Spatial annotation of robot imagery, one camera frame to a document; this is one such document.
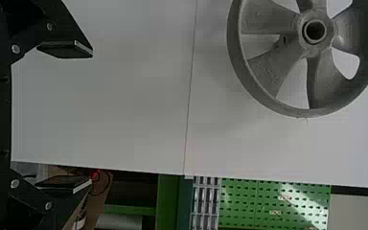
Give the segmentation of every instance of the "white board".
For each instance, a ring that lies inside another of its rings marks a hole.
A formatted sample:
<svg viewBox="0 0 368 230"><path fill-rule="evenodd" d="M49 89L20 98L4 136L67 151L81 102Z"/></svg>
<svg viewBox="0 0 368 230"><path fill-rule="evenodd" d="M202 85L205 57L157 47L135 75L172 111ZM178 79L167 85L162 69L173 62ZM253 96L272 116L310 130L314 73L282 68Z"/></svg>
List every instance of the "white board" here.
<svg viewBox="0 0 368 230"><path fill-rule="evenodd" d="M13 66L12 160L183 174L196 0L65 0L94 58Z"/></svg>
<svg viewBox="0 0 368 230"><path fill-rule="evenodd" d="M329 3L332 14L348 6ZM289 118L260 105L230 63L230 5L198 0L185 174L368 187L368 88L346 108L317 119ZM275 39L254 41L247 49L258 54ZM304 68L294 68L282 100L305 103Z"/></svg>

